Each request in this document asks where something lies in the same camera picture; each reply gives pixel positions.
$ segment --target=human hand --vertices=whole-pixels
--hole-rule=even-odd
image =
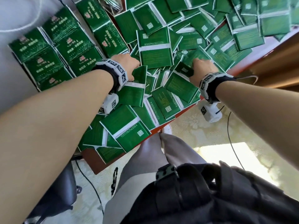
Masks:
[[[134,76],[132,75],[132,72],[135,68],[139,67],[140,62],[138,60],[131,57],[129,53],[114,55],[111,57],[111,59],[121,64],[121,66],[127,72],[129,81],[134,81]]]
[[[218,68],[210,60],[193,60],[194,74],[189,78],[190,82],[199,87],[200,81],[209,73],[218,72]]]

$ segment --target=foot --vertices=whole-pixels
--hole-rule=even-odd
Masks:
[[[167,124],[165,127],[163,127],[162,133],[172,134],[172,129],[171,129],[170,124]]]

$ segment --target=floor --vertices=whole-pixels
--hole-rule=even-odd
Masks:
[[[208,123],[195,106],[171,123],[173,135],[187,142],[207,162],[218,163],[219,160],[222,160],[230,166],[240,167],[227,135],[227,120],[230,111],[224,108],[222,113],[221,120]],[[280,158],[271,147],[237,119],[234,114],[230,116],[229,134],[236,154],[246,170],[263,177],[283,189],[286,194],[299,200],[299,192],[297,191],[299,172]],[[79,161],[83,173],[96,187],[104,208],[108,200],[111,199],[110,186],[114,169],[118,167],[120,175],[122,168],[137,149],[133,149],[98,175],[92,173],[85,161]],[[73,167],[77,184],[83,187],[83,191],[78,195],[72,211],[66,211],[48,218],[45,220],[45,224],[102,223],[103,215],[98,209],[100,203],[92,186],[82,176],[74,163]]]

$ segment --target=black bag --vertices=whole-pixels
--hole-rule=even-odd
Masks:
[[[121,224],[299,223],[299,202],[226,163],[161,167]]]

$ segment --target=white cable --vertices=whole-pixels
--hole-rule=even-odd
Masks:
[[[20,31],[20,30],[23,30],[23,29],[25,29],[27,27],[30,27],[33,24],[35,24],[35,22],[38,20],[38,18],[40,16],[40,13],[42,11],[42,3],[43,3],[42,0],[39,0],[39,10],[37,12],[36,18],[31,23],[29,23],[25,26],[19,27],[19,28],[11,29],[11,30],[0,30],[0,33],[9,33],[9,32]]]

